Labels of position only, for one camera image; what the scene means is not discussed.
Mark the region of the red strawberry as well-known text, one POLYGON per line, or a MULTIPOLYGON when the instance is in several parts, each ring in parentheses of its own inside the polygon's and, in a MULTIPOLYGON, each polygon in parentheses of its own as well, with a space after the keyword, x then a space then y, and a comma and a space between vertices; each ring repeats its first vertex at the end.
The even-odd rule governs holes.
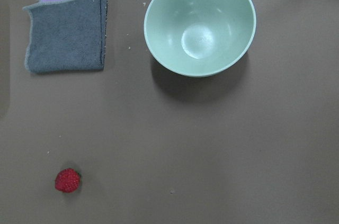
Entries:
POLYGON ((81 175, 73 168, 60 171, 55 178, 55 189, 63 193, 75 192, 81 183, 81 175))

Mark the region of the mint green bowl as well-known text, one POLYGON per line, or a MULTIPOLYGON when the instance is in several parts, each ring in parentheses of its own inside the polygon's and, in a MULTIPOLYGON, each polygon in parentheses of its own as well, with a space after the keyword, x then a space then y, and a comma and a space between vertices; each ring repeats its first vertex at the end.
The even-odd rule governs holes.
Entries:
POLYGON ((212 76, 234 65, 255 31, 252 0, 151 0, 144 19, 154 59, 189 77, 212 76))

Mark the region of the folded grey cloth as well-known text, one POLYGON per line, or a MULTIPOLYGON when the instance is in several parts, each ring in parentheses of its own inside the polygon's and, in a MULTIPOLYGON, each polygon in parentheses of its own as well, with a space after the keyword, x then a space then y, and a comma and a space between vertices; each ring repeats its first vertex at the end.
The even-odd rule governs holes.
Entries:
POLYGON ((36 0, 23 10, 30 16, 29 72, 104 68, 107 0, 36 0))

